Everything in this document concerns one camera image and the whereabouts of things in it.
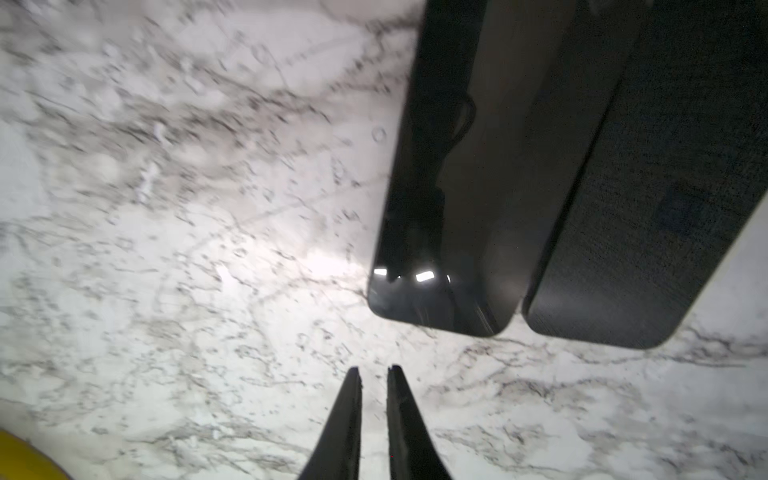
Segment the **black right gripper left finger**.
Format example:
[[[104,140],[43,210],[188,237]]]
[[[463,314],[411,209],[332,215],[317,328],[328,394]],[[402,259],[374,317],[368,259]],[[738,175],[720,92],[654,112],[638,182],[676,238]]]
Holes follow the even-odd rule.
[[[318,443],[300,480],[357,480],[361,449],[362,381],[352,367],[330,410]]]

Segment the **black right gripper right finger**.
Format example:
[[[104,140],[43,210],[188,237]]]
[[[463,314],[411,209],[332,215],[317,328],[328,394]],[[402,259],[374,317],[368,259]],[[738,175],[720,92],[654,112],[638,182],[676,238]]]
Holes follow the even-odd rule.
[[[386,412],[390,478],[451,480],[399,365],[388,370]]]

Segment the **black phone stand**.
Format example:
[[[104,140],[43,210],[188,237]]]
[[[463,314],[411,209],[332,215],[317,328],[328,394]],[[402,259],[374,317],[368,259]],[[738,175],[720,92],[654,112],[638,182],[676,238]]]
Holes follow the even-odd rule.
[[[522,301],[647,1],[430,1],[367,301],[475,337]]]

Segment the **black phone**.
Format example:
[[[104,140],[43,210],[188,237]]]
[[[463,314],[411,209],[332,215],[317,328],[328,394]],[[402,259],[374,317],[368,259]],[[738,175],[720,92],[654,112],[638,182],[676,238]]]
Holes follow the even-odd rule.
[[[650,349],[678,328],[767,189],[767,5],[658,1],[557,219],[522,315]]]

